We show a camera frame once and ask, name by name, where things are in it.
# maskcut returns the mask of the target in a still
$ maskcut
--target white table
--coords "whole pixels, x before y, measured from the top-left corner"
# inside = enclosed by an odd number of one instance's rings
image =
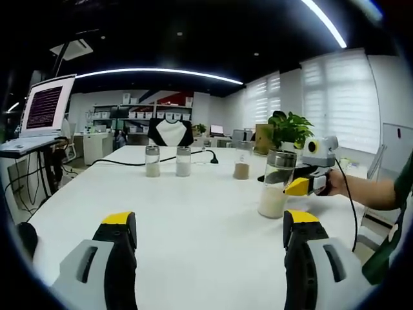
[[[145,147],[127,146],[108,159],[143,163]],[[234,149],[192,156],[192,174],[175,177],[174,161],[160,178],[144,167],[98,163],[53,195],[30,220],[39,235],[34,267],[47,285],[81,240],[91,239],[107,215],[134,211],[137,222],[136,299],[140,309],[282,309],[287,283],[283,220],[257,212],[265,169],[254,156],[251,177],[232,177]],[[161,148],[161,158],[175,148]],[[363,174],[366,169],[349,173]],[[360,224],[363,206],[355,203]],[[317,216],[329,236],[354,240],[350,202],[343,196],[291,197],[289,209]]]

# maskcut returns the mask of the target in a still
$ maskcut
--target white pot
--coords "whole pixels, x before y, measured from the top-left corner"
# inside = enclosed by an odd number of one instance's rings
[[[281,150],[287,150],[289,152],[296,152],[296,149],[294,148],[294,143],[292,142],[283,142],[281,144]]]

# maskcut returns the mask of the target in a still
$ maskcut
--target window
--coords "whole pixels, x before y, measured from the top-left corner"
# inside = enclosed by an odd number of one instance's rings
[[[256,124],[266,124],[273,111],[281,108],[279,89],[279,72],[247,85],[244,128],[255,129]]]
[[[376,86],[363,50],[302,63],[304,115],[316,136],[335,135],[342,147],[376,153],[380,115]]]

